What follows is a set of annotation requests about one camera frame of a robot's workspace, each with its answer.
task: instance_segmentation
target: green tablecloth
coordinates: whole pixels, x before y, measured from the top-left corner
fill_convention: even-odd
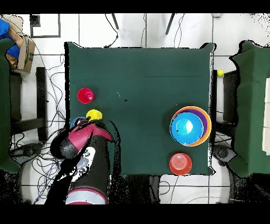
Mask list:
[[[11,98],[9,85],[9,64],[5,57],[8,48],[15,43],[8,38],[0,39],[0,169],[10,173],[18,172],[21,167],[13,162],[8,150],[11,142]]]
[[[238,124],[235,132],[236,156],[229,166],[239,176],[270,174],[270,156],[262,151],[265,82],[270,77],[270,49],[251,41],[240,44],[232,57],[240,74],[237,88]]]
[[[208,141],[183,146],[170,136],[169,125],[184,106],[208,111],[213,44],[202,49],[68,46],[71,120],[97,109],[105,121],[115,123],[121,137],[122,174],[172,174],[169,160],[174,153],[190,156],[190,174],[212,174]],[[89,104],[77,99],[83,87],[95,93]],[[112,164],[112,143],[109,150]]]

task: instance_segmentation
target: white tiled floor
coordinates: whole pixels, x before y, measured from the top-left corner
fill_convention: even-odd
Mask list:
[[[268,23],[262,20],[258,21],[260,16],[251,17],[249,14],[230,14],[225,13],[220,18],[213,18],[210,13],[193,14],[187,13],[181,24],[181,32],[176,31],[179,26],[179,19],[183,13],[176,14],[168,35],[165,35],[167,24],[170,19],[169,13],[148,13],[147,14],[147,47],[161,48],[178,46],[181,38],[180,47],[182,48],[199,48],[204,43],[214,42],[217,49],[214,52],[214,69],[223,69],[225,72],[235,70],[235,65],[229,60],[229,56],[237,53],[238,45],[242,40],[253,40],[257,44],[265,45],[270,41]],[[30,34],[29,15],[20,15],[24,19],[23,32]],[[41,21],[46,20],[49,15],[41,14]],[[119,38],[115,41],[113,47],[130,46],[139,47],[141,45],[142,31],[144,29],[143,13],[139,14],[115,14],[119,30]],[[34,38],[36,50],[32,70],[30,74],[22,73],[22,117],[23,119],[36,117],[36,67],[45,67],[47,69],[53,66],[59,66],[64,57],[64,42],[72,41],[81,47],[104,47],[111,44],[115,37],[115,31],[110,27],[104,14],[61,14],[61,37],[60,38]],[[114,26],[112,16],[107,14],[109,21]],[[145,47],[146,31],[143,33],[142,47]],[[51,76],[56,72],[64,72],[64,64],[48,71]],[[53,82],[62,90],[63,98],[59,104],[59,110],[65,116],[64,103],[64,74],[57,73],[52,78]],[[54,96],[52,85],[47,79],[47,89]],[[56,97],[59,100],[61,92],[55,88]],[[47,117],[51,121],[55,115],[55,102],[47,94]],[[223,111],[223,78],[218,78],[217,84],[217,110]],[[217,119],[222,120],[222,114],[217,113]],[[53,122],[48,129],[52,133],[58,128],[64,126],[63,119],[60,122]],[[20,142],[22,144],[38,142],[37,131],[31,130],[25,132],[25,138]],[[211,160],[212,168],[216,173],[212,176],[188,175],[180,176],[176,183],[177,177],[174,175],[163,175],[160,183],[161,203],[170,203],[173,186],[173,197],[171,203],[226,203],[229,197],[229,177],[225,167],[219,166],[216,159]],[[33,170],[31,163],[26,164],[23,171],[23,194],[25,198],[34,199],[38,196],[37,182],[40,174]]]

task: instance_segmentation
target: orange bowl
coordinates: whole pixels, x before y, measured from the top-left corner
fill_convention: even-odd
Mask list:
[[[189,144],[189,145],[185,145],[185,146],[197,146],[197,145],[200,145],[201,143],[203,143],[209,137],[210,132],[211,132],[211,128],[212,128],[211,119],[210,119],[209,115],[203,109],[201,109],[199,107],[195,107],[195,106],[187,106],[187,107],[181,108],[173,115],[172,119],[174,119],[176,117],[176,115],[178,115],[179,113],[183,113],[185,110],[188,110],[188,109],[193,109],[193,110],[197,110],[197,111],[201,112],[205,116],[206,121],[207,121],[207,129],[206,129],[205,134],[198,141],[196,141],[192,144]]]

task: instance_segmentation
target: table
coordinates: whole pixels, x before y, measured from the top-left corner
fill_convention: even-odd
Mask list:
[[[66,126],[88,110],[113,121],[121,137],[121,174],[172,174],[174,153],[192,159],[190,174],[212,174],[208,141],[196,147],[172,139],[170,120],[183,106],[208,111],[209,60],[213,44],[201,49],[80,48],[65,43]],[[95,99],[82,104],[78,91],[88,87]],[[114,144],[108,144],[111,166]]]

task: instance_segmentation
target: red bowl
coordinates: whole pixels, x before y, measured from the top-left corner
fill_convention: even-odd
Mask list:
[[[94,99],[94,93],[88,88],[82,88],[78,92],[77,98],[83,104],[88,104]]]
[[[188,155],[176,153],[171,157],[169,166],[175,175],[186,175],[192,168],[192,161]]]

